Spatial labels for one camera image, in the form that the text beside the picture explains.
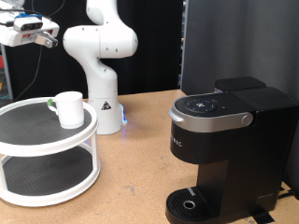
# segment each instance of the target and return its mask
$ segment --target white round stand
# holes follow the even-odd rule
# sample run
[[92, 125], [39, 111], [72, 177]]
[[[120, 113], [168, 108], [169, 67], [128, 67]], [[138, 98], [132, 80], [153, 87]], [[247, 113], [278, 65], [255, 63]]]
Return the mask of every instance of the white round stand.
[[46, 206], [70, 200], [100, 174], [95, 110], [84, 105], [84, 125], [62, 129], [47, 98], [0, 109], [0, 197], [21, 206]]

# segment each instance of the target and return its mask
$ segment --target warning label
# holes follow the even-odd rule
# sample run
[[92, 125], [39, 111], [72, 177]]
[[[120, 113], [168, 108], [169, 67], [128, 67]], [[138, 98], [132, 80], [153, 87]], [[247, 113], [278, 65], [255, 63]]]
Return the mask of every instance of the warning label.
[[111, 109], [111, 106], [109, 105], [109, 103], [107, 103], [107, 101], [105, 101], [102, 110], [108, 110], [108, 109]]

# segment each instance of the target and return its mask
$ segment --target black coffee maker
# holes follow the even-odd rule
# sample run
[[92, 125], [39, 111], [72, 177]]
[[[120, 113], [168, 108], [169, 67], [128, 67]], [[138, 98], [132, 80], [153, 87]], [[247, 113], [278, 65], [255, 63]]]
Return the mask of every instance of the black coffee maker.
[[199, 169], [195, 187], [168, 196], [170, 223], [219, 224], [250, 216], [273, 221], [268, 212], [278, 199], [299, 102], [256, 81], [219, 80], [222, 93], [173, 103], [171, 151]]

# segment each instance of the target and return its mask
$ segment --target drip tray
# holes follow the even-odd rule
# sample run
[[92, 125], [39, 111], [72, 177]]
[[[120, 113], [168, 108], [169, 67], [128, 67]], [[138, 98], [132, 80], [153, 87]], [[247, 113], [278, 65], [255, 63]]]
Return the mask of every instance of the drip tray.
[[168, 196], [166, 216], [170, 223], [218, 223], [218, 216], [197, 187], [181, 189]]
[[45, 196], [75, 187], [93, 171], [92, 154], [77, 146], [41, 157], [11, 157], [3, 165], [7, 190], [23, 196]]

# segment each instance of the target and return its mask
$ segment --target table surface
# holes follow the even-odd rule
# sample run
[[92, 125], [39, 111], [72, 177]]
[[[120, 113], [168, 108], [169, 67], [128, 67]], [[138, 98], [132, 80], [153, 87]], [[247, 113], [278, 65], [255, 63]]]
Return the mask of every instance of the table surface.
[[[47, 207], [20, 207], [1, 200], [0, 223], [169, 223], [168, 195], [195, 186], [198, 169], [169, 149], [167, 112], [183, 95], [177, 90], [119, 96], [128, 124], [118, 133], [97, 136], [102, 170], [93, 186], [73, 200]], [[295, 224], [298, 213], [299, 202], [288, 197], [278, 200], [270, 214], [276, 223]], [[235, 223], [255, 222], [248, 217]]]

